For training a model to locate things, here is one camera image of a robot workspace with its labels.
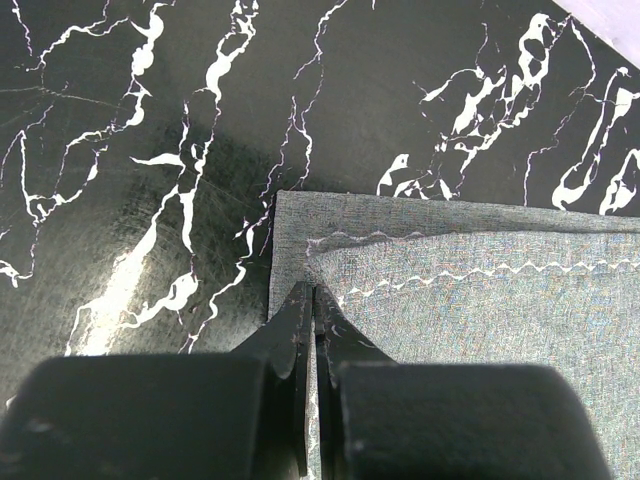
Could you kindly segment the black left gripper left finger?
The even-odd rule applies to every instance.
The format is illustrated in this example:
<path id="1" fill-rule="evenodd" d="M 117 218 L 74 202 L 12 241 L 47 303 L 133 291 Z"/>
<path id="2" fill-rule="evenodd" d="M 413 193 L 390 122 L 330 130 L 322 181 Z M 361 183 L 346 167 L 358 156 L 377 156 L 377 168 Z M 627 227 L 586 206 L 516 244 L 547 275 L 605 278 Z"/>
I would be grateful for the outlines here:
<path id="1" fill-rule="evenodd" d="M 308 473 L 312 300 L 312 287 L 296 283 L 271 319 L 234 349 L 266 363 L 254 479 L 301 479 Z"/>

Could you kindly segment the grey cloth napkin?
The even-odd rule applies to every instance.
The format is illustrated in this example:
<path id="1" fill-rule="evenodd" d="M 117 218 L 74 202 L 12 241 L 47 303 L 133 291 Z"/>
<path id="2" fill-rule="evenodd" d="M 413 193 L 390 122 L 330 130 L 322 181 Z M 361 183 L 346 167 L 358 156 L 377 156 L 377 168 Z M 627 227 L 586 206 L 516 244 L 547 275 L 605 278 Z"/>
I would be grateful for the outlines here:
<path id="1" fill-rule="evenodd" d="M 637 219 L 282 191 L 270 309 L 303 279 L 395 360 L 557 369 L 612 475 L 638 477 Z"/>

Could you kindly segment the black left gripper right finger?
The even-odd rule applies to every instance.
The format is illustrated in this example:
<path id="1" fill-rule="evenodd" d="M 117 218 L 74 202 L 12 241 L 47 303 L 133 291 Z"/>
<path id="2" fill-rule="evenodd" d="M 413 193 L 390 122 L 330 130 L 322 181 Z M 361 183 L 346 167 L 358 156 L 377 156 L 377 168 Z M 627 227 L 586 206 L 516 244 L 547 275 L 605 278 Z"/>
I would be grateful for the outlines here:
<path id="1" fill-rule="evenodd" d="M 345 424 L 347 414 L 341 400 L 340 374 L 358 363 L 392 364 L 380 350 L 346 319 L 328 288 L 314 290 L 313 316 L 317 358 L 321 477 L 345 479 Z"/>

